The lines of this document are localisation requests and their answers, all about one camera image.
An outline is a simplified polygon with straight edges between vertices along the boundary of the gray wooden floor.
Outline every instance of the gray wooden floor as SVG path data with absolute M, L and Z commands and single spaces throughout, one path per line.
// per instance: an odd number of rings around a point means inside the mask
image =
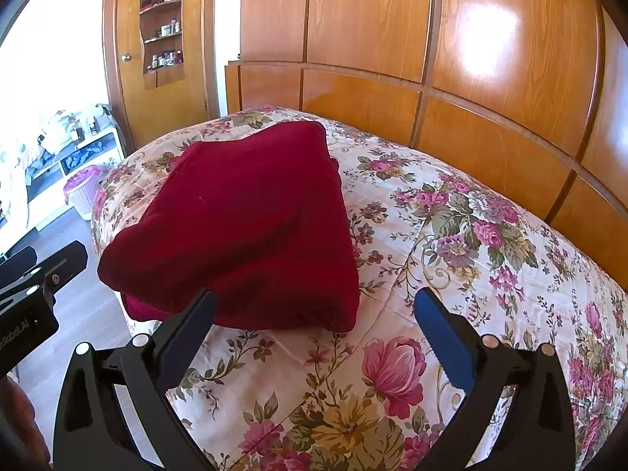
M 96 274 L 90 223 L 71 209 L 46 226 L 32 231 L 14 250 L 32 246 L 42 260 L 74 240 L 82 242 L 89 258 L 87 268 L 57 294 L 55 316 L 59 330 L 31 352 L 18 366 L 20 386 L 35 406 L 36 420 L 52 453 L 53 430 L 61 385 L 74 348 L 90 341 L 96 349 L 125 345 L 131 335 L 114 292 Z M 144 434 L 125 388 L 119 388 L 120 403 L 142 456 L 159 463 Z

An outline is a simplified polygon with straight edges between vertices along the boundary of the mirror on door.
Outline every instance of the mirror on door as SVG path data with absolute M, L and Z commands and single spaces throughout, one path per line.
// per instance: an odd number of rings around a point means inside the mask
M 139 28 L 146 89 L 183 80 L 183 0 L 140 0 Z

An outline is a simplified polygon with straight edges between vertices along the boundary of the floral bed sheet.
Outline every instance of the floral bed sheet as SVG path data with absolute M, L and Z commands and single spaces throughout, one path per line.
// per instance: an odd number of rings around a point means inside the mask
M 411 470 L 464 397 L 413 318 L 416 290 L 431 286 L 480 334 L 556 346 L 582 468 L 627 404 L 626 294 L 537 217 L 425 153 L 275 106 L 177 130 L 109 174 L 92 216 L 97 253 L 139 220 L 191 143 L 286 120 L 321 122 L 340 163 L 358 320 L 347 334 L 213 327 L 167 393 L 208 459 L 222 471 Z M 127 320 L 133 334 L 158 324 Z M 473 462 L 488 455 L 512 394 L 504 390 Z

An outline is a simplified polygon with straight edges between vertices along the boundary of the red garment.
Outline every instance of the red garment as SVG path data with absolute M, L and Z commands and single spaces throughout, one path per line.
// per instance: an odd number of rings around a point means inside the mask
M 325 129 L 285 122 L 194 143 L 139 223 L 105 248 L 98 275 L 137 320 L 178 313 L 207 287 L 221 326 L 350 331 L 358 275 Z

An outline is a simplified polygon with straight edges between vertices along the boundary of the wooden door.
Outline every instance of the wooden door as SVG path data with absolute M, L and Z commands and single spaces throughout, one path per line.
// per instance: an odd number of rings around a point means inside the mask
M 120 83 L 138 148 L 169 131 L 209 119 L 202 14 L 202 0 L 117 0 Z M 175 28 L 170 33 L 162 30 L 172 20 Z M 153 55 L 167 56 L 174 64 L 153 69 Z

